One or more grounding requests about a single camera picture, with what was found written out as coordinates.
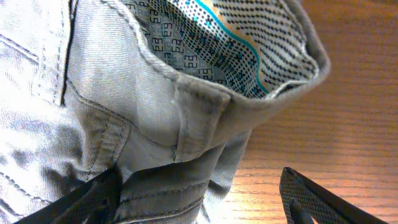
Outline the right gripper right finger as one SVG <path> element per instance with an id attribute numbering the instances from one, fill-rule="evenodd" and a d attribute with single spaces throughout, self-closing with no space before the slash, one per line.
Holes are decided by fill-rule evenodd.
<path id="1" fill-rule="evenodd" d="M 282 170 L 279 192 L 288 224 L 387 224 L 290 167 Z"/>

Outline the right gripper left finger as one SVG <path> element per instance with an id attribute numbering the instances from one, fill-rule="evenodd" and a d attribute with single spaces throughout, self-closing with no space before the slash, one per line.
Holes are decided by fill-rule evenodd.
<path id="1" fill-rule="evenodd" d="M 16 224 L 111 223 L 120 194 L 121 174 L 113 167 Z"/>

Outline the grey shorts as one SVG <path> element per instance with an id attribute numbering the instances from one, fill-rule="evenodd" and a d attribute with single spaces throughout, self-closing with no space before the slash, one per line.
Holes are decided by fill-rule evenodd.
<path id="1" fill-rule="evenodd" d="M 329 69 L 300 1 L 2 1 L 1 222 L 115 167 L 111 223 L 221 223 L 252 129 Z"/>

